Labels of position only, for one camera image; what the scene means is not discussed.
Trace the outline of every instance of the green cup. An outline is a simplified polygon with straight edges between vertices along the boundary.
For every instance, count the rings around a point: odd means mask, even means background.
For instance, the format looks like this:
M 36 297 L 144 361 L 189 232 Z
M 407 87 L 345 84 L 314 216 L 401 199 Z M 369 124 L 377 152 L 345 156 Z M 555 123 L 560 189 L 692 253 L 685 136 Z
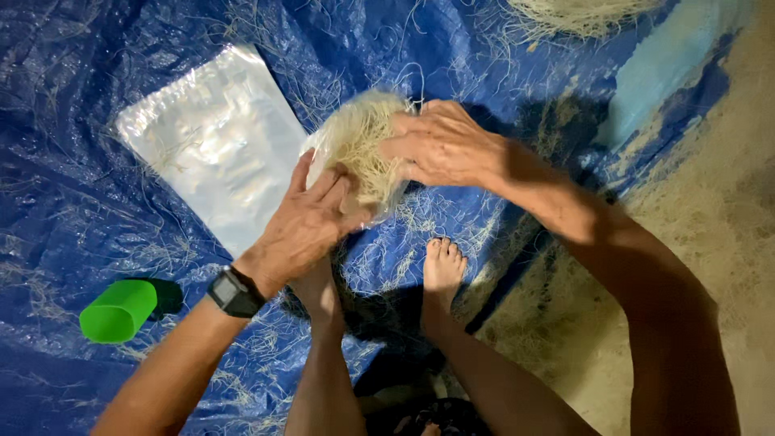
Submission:
M 81 312 L 81 332 L 98 344 L 127 342 L 135 337 L 156 304 L 153 285 L 143 280 L 120 280 Z

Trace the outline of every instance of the foot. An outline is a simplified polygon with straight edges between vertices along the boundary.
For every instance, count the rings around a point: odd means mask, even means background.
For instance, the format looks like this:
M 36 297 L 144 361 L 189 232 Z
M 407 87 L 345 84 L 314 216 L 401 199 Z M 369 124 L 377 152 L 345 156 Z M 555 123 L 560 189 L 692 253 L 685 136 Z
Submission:
M 425 265 L 422 267 L 425 276 L 423 301 L 432 300 L 432 303 L 438 303 L 444 312 L 449 313 L 452 299 L 463 281 L 468 258 L 463 256 L 457 244 L 450 243 L 448 237 L 433 238 L 426 248 Z
M 294 280 L 291 287 L 309 313 L 313 328 L 335 327 L 344 331 L 342 306 L 328 256 L 318 261 L 305 275 Z

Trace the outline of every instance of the wristwatch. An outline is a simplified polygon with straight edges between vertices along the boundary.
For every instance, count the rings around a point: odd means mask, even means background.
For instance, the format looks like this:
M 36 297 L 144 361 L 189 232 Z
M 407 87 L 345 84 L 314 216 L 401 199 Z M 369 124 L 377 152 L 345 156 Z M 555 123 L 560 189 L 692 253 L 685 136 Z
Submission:
M 231 266 L 224 267 L 207 293 L 224 313 L 238 318 L 252 318 L 266 302 L 256 283 Z

